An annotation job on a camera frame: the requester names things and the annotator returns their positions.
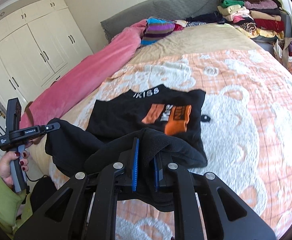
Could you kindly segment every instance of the black cable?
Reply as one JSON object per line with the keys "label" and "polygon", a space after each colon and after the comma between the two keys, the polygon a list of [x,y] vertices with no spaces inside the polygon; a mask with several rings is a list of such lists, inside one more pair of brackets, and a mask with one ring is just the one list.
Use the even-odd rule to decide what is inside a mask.
{"label": "black cable", "polygon": [[45,177],[48,177],[48,176],[47,176],[47,175],[44,175],[43,177],[41,177],[41,178],[39,178],[39,179],[31,180],[31,179],[28,177],[27,173],[26,173],[26,177],[27,177],[27,179],[28,179],[29,181],[31,181],[31,182],[37,182],[37,181],[39,181],[40,179],[45,178]]}

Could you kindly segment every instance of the white wardrobe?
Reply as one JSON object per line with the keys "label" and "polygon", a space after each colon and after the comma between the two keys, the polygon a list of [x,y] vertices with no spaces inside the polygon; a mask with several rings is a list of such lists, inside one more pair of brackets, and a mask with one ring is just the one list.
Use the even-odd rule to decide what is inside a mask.
{"label": "white wardrobe", "polygon": [[41,0],[0,20],[0,102],[24,109],[92,51],[64,0]]}

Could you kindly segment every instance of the purple sweater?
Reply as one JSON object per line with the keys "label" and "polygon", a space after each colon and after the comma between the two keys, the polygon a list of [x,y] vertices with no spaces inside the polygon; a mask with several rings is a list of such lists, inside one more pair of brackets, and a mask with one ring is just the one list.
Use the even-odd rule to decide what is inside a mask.
{"label": "purple sweater", "polygon": [[259,3],[250,3],[246,1],[244,6],[247,9],[276,9],[278,7],[272,0],[261,0]]}

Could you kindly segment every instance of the striped pillow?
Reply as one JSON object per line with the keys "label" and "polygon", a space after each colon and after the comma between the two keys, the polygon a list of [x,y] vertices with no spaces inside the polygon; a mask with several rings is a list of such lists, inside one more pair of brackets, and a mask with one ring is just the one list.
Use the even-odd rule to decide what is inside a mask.
{"label": "striped pillow", "polygon": [[141,47],[150,45],[166,37],[174,31],[175,23],[158,19],[155,17],[148,18],[146,20],[147,25],[144,30]]}

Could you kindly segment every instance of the gray headboard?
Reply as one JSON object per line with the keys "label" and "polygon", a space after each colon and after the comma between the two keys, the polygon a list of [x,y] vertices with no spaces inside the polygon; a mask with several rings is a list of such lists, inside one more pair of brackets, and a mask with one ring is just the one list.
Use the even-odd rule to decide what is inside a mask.
{"label": "gray headboard", "polygon": [[219,0],[147,0],[101,22],[108,42],[124,28],[151,16],[185,19],[216,11]]}

